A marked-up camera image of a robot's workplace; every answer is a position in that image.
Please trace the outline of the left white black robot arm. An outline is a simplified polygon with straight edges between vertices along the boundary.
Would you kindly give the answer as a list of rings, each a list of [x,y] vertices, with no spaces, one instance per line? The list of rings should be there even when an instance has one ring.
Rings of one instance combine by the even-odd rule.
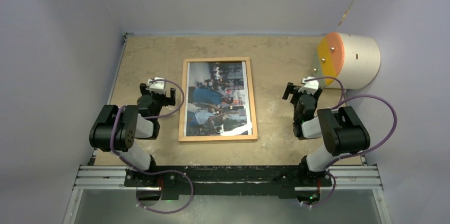
[[[176,105],[176,89],[166,89],[162,79],[140,84],[141,96],[135,105],[104,105],[95,120],[89,142],[93,148],[110,152],[137,175],[144,186],[152,186],[158,176],[169,170],[157,170],[154,157],[135,140],[155,140],[160,132],[159,118],[166,106]]]

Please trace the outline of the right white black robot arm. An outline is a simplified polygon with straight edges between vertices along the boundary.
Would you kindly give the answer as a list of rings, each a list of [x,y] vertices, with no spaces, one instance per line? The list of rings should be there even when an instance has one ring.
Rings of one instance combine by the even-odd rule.
[[[294,136],[299,140],[323,139],[323,144],[304,156],[299,164],[298,178],[304,185],[324,177],[326,166],[333,160],[370,146],[370,136],[353,108],[318,109],[322,91],[316,82],[306,82],[302,86],[289,82],[282,96],[283,100],[292,96]]]

